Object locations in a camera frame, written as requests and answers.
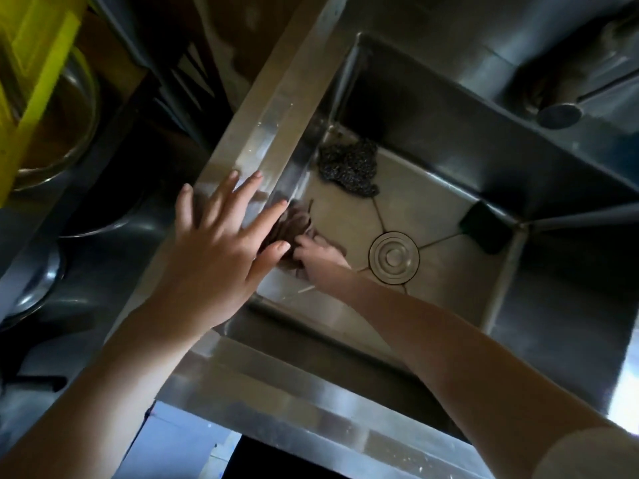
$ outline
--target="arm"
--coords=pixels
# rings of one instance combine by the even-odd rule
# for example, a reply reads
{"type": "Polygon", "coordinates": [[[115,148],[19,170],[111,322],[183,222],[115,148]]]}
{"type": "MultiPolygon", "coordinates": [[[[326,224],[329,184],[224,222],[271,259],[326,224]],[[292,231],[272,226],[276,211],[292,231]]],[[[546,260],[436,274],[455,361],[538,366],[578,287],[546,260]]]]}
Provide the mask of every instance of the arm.
{"type": "Polygon", "coordinates": [[[315,286],[361,314],[433,392],[498,479],[530,478],[559,439],[614,427],[453,313],[347,268],[325,241],[298,238],[315,286]]]}
{"type": "Polygon", "coordinates": [[[286,209],[281,202],[240,225],[261,176],[236,191],[236,172],[193,222],[192,189],[176,205],[176,246],[156,292],[127,317],[96,360],[0,462],[0,477],[107,479],[144,412],[189,348],[230,318],[289,249],[261,242],[286,209]]]}

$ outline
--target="stainless steel countertop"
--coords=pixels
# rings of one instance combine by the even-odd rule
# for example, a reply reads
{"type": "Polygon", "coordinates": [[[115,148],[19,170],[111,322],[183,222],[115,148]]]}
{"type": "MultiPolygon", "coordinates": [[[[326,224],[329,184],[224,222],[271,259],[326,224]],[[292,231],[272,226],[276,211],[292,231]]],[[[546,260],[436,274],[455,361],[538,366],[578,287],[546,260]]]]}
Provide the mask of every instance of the stainless steel countertop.
{"type": "MultiPolygon", "coordinates": [[[[515,119],[501,96],[517,66],[552,46],[588,14],[610,11],[623,1],[595,0],[588,13],[569,15],[561,30],[552,33],[549,27],[535,32],[533,20],[520,20],[528,32],[520,32],[519,38],[514,38],[516,23],[510,19],[499,18],[490,34],[475,23],[466,32],[473,37],[471,43],[448,30],[446,17],[451,14],[445,10],[450,8],[446,3],[439,17],[440,7],[424,0],[304,0],[196,188],[212,192],[232,168],[243,175],[261,169],[263,198],[249,208],[247,221],[251,221],[273,192],[334,74],[363,32],[400,46],[438,75],[484,98],[493,110],[515,119]]],[[[524,6],[522,0],[514,0],[509,9],[524,16],[525,10],[520,10],[524,6]]],[[[520,123],[596,167],[610,147],[601,142],[588,145],[598,121],[585,121],[581,129],[561,134],[520,123]]],[[[118,322],[153,290],[170,246],[168,239],[160,247],[118,322]]],[[[252,313],[246,306],[234,319],[250,319],[252,313]]],[[[636,336],[631,346],[631,351],[639,346],[636,336]]],[[[624,370],[628,372],[622,375],[627,383],[633,379],[636,383],[636,350],[625,355],[624,370]]],[[[633,393],[636,397],[632,385],[626,385],[624,393],[623,397],[633,393]]],[[[636,403],[612,395],[628,425],[629,417],[637,416],[636,403]]],[[[229,338],[223,330],[211,330],[202,338],[173,372],[158,399],[352,478],[491,477],[469,444],[229,338]]],[[[639,425],[630,423],[629,427],[639,425]]]]}

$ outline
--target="yellow container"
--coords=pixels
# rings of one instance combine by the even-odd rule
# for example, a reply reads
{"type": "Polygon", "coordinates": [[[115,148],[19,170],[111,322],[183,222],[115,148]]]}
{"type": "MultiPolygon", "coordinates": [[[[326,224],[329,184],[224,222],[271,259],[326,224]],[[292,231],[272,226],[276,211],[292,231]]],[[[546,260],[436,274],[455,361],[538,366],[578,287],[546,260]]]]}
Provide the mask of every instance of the yellow container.
{"type": "Polygon", "coordinates": [[[56,86],[87,0],[0,0],[0,206],[56,86]]]}

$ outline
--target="brown cloth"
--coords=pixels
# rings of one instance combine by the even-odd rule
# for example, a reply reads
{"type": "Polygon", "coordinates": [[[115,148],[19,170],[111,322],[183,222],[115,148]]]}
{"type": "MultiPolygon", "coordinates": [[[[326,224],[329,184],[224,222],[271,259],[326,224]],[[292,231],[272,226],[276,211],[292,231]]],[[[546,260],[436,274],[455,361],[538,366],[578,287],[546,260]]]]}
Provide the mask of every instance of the brown cloth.
{"type": "Polygon", "coordinates": [[[326,239],[313,225],[311,220],[311,206],[313,201],[304,204],[297,200],[292,200],[286,211],[277,220],[267,238],[262,242],[260,251],[266,249],[273,242],[280,240],[287,241],[291,244],[289,249],[278,264],[279,267],[286,271],[291,271],[296,277],[306,279],[306,273],[303,272],[304,266],[299,260],[293,258],[293,252],[300,245],[295,241],[298,235],[307,235],[311,239],[319,236],[325,239],[330,245],[338,249],[343,256],[346,257],[346,249],[337,242],[326,239]]]}

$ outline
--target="hand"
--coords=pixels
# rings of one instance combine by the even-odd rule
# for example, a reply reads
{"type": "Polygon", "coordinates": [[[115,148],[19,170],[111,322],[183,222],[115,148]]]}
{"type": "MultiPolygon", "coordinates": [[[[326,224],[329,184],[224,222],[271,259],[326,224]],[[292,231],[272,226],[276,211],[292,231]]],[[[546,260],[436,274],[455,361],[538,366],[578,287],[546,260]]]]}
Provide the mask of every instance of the hand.
{"type": "Polygon", "coordinates": [[[290,248],[271,244],[257,255],[260,244],[286,210],[286,201],[264,210],[242,229],[247,206],[262,181],[260,172],[234,191],[233,171],[204,208],[202,221],[193,217],[193,189],[184,188],[176,203],[176,244],[159,286],[149,298],[154,327],[176,338],[198,339],[233,316],[260,281],[290,248]]]}
{"type": "Polygon", "coordinates": [[[304,264],[309,280],[319,290],[326,290],[325,284],[331,279],[334,270],[332,267],[351,268],[342,253],[321,236],[311,239],[306,235],[299,235],[295,241],[300,246],[295,249],[293,258],[304,264]]]}

